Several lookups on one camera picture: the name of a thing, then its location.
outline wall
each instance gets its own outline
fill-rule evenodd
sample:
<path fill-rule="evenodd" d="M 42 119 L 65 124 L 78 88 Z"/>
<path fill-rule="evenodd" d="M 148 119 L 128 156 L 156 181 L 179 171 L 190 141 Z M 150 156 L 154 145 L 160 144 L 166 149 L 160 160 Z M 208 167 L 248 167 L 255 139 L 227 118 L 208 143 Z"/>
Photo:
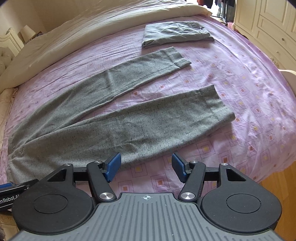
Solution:
<path fill-rule="evenodd" d="M 35 32 L 47 32 L 31 0 L 8 0 L 0 7 L 1 35 L 6 34 L 6 31 L 13 27 L 21 37 L 19 32 L 25 25 Z"/>
<path fill-rule="evenodd" d="M 47 31 L 71 20 L 99 0 L 31 0 Z"/>

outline lamp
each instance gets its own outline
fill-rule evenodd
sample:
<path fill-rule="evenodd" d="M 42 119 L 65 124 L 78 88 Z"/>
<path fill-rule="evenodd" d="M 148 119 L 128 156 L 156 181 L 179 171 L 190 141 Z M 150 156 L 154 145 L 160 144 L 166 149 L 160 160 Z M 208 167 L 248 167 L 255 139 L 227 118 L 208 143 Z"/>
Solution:
<path fill-rule="evenodd" d="M 22 37 L 24 38 L 25 43 L 29 42 L 30 39 L 36 34 L 28 25 L 22 28 L 20 31 Z"/>

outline gray pants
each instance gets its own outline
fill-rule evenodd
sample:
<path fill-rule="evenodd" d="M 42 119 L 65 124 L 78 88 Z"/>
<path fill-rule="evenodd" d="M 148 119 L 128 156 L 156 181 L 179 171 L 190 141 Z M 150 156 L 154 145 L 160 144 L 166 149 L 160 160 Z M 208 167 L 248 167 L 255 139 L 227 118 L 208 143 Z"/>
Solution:
<path fill-rule="evenodd" d="M 9 139 L 9 181 L 42 179 L 64 163 L 104 161 L 122 167 L 192 143 L 234 119 L 213 85 L 80 121 L 117 97 L 190 62 L 173 47 L 138 57 L 79 82 L 25 119 Z"/>

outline metal bolt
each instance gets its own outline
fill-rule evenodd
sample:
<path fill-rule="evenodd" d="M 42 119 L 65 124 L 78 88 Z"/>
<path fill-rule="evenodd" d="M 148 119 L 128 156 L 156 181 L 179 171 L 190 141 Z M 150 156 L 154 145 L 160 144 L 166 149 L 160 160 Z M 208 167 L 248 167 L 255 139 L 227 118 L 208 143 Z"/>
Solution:
<path fill-rule="evenodd" d="M 195 195 L 192 192 L 183 192 L 181 194 L 181 198 L 186 199 L 186 200 L 191 200 L 195 198 Z"/>
<path fill-rule="evenodd" d="M 99 195 L 99 198 L 100 199 L 103 199 L 103 200 L 110 200 L 114 197 L 114 195 L 110 192 L 103 192 Z"/>

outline pink bed sheet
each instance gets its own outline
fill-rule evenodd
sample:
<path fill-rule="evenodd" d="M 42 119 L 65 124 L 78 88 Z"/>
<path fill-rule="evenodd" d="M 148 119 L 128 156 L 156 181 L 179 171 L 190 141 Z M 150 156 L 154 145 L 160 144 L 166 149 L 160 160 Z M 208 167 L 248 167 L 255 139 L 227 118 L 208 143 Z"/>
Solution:
<path fill-rule="evenodd" d="M 174 20 L 199 21 L 215 41 L 171 43 L 143 50 L 141 41 L 145 25 L 141 25 L 99 39 L 22 84 L 6 126 L 0 182 L 6 182 L 8 137 L 26 116 L 84 78 L 170 46 L 189 59 L 191 66 L 145 84 L 84 119 L 214 84 L 225 105 L 234 111 L 236 119 L 178 152 L 187 160 L 202 161 L 211 167 L 227 162 L 256 181 L 288 167 L 296 157 L 296 98 L 277 68 L 247 39 L 210 17 Z M 118 172 L 111 187 L 117 195 L 120 192 L 164 191 L 177 194 L 183 184 L 171 166 L 174 151 Z M 215 182 L 206 182 L 204 192 L 214 187 Z"/>

